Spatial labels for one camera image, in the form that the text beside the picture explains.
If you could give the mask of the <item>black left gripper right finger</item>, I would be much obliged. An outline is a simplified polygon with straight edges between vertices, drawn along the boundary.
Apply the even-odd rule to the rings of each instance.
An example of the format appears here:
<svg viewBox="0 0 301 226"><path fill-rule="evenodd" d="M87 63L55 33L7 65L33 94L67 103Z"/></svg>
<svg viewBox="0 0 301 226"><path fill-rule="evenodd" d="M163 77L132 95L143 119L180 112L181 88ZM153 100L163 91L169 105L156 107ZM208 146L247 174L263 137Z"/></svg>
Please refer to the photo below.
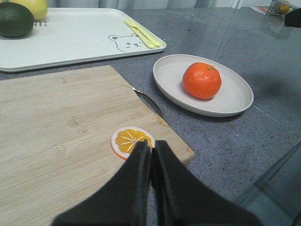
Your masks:
<svg viewBox="0 0 301 226"><path fill-rule="evenodd" d="M251 212L222 198L199 181L164 140L151 152L151 182L160 226L260 226Z"/></svg>

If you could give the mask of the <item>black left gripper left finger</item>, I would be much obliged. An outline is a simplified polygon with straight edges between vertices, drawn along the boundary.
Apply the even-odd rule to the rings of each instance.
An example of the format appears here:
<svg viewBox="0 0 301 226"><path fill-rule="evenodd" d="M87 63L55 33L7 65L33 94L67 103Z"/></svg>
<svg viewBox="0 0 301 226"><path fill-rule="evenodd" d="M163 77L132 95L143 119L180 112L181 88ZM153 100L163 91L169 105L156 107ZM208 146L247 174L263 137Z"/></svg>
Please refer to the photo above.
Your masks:
<svg viewBox="0 0 301 226"><path fill-rule="evenodd" d="M59 214L54 226L144 226L151 175L147 141L137 142L118 172L95 194Z"/></svg>

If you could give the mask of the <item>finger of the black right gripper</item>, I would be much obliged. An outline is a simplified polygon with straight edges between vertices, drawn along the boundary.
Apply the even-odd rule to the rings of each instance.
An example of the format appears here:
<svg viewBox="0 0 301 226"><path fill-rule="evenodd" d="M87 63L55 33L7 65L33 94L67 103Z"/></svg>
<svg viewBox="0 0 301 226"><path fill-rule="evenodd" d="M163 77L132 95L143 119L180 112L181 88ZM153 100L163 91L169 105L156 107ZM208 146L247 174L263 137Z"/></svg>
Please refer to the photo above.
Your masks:
<svg viewBox="0 0 301 226"><path fill-rule="evenodd" d="M287 27L301 28L301 8L285 14L284 24Z"/></svg>

